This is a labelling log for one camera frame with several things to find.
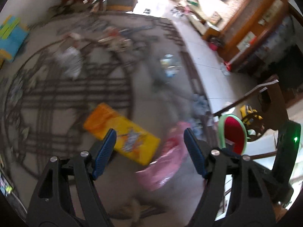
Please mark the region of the white paper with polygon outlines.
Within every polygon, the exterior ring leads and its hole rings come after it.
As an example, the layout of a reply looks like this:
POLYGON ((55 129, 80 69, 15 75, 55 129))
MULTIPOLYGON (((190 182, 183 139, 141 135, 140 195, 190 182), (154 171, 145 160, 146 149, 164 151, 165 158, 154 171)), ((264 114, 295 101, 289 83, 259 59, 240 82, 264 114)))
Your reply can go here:
POLYGON ((57 51, 54 58, 68 78, 78 78, 83 67, 83 58, 78 49, 69 47, 64 51, 57 51))

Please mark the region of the red green trash bin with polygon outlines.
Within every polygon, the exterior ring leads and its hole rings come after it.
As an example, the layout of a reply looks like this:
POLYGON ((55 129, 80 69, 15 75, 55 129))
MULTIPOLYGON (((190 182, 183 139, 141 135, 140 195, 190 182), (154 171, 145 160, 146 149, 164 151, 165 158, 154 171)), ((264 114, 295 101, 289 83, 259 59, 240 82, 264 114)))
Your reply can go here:
POLYGON ((247 146, 247 131, 243 122, 235 115, 220 116, 217 122, 218 147, 242 155, 247 146))

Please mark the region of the phone screen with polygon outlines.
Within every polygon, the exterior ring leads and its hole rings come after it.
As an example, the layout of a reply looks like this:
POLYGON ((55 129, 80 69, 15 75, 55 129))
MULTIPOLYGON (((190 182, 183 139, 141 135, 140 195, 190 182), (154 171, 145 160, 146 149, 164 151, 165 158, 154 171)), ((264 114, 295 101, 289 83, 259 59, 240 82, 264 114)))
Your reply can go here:
POLYGON ((18 198, 18 195, 14 191, 13 184, 8 180, 7 175, 1 169, 1 193, 8 201, 10 206, 18 214, 18 216, 25 221, 27 216, 27 209, 18 198))

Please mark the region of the clear shiny plastic wrapper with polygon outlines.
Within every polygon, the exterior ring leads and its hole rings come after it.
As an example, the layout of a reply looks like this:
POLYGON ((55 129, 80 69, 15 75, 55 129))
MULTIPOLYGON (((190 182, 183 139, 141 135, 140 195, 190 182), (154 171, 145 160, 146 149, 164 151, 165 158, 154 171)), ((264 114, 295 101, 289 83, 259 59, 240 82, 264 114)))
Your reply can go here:
POLYGON ((172 54, 166 54, 160 59, 161 68, 167 77, 175 76, 181 70, 181 64, 172 54))

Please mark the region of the blue yellow book stand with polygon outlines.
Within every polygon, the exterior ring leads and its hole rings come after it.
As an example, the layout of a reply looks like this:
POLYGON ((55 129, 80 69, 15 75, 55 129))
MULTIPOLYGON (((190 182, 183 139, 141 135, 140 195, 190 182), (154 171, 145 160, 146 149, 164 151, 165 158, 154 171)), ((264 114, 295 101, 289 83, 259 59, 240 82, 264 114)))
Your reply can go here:
POLYGON ((27 25, 9 15, 1 24, 1 59, 12 62, 28 34, 27 25))

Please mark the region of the orange yellow snack bag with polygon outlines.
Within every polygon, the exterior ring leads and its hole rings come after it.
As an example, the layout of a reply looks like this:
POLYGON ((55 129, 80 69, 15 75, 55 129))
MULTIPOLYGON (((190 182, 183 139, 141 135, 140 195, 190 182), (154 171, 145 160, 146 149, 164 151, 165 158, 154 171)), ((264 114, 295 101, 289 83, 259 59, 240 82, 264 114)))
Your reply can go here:
POLYGON ((83 128, 97 139, 104 139, 109 129, 117 133, 115 151, 143 166, 148 165, 160 144, 160 138, 119 114, 105 103, 87 117, 83 128))

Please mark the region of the yellow toy car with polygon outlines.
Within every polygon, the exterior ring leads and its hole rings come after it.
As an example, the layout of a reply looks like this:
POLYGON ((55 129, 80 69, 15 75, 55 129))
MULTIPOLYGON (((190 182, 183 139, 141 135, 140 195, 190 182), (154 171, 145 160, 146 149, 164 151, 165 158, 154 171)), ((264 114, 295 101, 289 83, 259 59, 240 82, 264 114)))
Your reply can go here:
POLYGON ((241 120, 247 130, 247 133, 250 135, 257 134, 257 131, 252 128, 253 122, 257 121, 257 120, 263 120, 263 118, 260 115, 257 115, 256 113, 257 113, 257 110, 253 109, 249 105, 243 105, 240 108, 241 120))

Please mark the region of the pink plastic bag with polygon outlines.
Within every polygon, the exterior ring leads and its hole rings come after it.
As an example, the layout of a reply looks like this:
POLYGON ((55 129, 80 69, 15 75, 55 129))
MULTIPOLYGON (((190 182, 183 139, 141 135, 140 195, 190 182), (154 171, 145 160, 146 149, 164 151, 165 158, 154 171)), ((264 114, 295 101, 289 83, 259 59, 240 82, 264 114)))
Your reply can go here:
POLYGON ((136 172, 137 180, 142 187, 155 191, 164 186, 177 173, 188 155, 183 133, 189 127, 188 122, 176 123, 167 134, 160 156, 144 170, 136 172))

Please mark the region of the carved wooden chair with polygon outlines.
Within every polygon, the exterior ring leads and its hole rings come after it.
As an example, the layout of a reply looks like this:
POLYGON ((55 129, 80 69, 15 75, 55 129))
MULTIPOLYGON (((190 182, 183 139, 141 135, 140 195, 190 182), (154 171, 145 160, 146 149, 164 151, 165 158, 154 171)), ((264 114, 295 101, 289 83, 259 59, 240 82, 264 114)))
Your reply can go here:
POLYGON ((269 81, 257 85, 242 98, 217 111, 213 116, 220 118, 220 116, 232 114, 241 120, 240 108, 243 105, 256 109, 256 114, 263 118, 263 120, 253 122, 252 128, 257 131, 257 134, 247 133, 247 144, 259 140, 268 130, 279 130, 289 120, 277 77, 271 77, 269 81))

